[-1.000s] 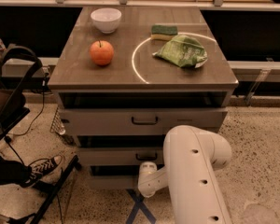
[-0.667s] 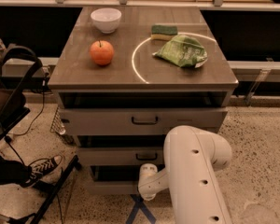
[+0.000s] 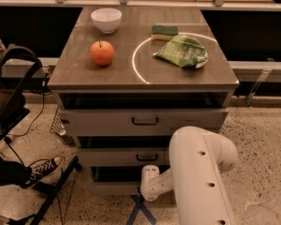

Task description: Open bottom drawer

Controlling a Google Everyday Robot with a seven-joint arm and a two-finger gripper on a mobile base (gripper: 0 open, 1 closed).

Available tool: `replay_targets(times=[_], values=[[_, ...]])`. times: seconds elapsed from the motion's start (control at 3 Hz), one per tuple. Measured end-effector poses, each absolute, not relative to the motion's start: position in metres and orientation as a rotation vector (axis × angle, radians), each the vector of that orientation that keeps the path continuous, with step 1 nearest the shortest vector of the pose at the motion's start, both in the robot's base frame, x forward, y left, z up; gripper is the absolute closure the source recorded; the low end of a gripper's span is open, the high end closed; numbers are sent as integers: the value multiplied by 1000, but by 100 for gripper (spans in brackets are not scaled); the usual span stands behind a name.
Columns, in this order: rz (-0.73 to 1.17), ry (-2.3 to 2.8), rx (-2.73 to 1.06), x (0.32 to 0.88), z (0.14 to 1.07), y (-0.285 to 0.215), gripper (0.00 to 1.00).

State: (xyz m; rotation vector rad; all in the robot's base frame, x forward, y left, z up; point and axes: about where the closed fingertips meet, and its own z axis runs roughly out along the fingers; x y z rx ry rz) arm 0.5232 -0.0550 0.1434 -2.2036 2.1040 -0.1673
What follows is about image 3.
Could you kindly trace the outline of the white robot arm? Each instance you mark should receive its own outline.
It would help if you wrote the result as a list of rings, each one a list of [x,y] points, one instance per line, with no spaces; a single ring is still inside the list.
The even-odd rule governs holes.
[[[235,144],[199,127],[181,127],[170,138],[170,167],[141,171],[140,192],[147,201],[174,191],[180,225],[236,225],[221,173],[235,166]]]

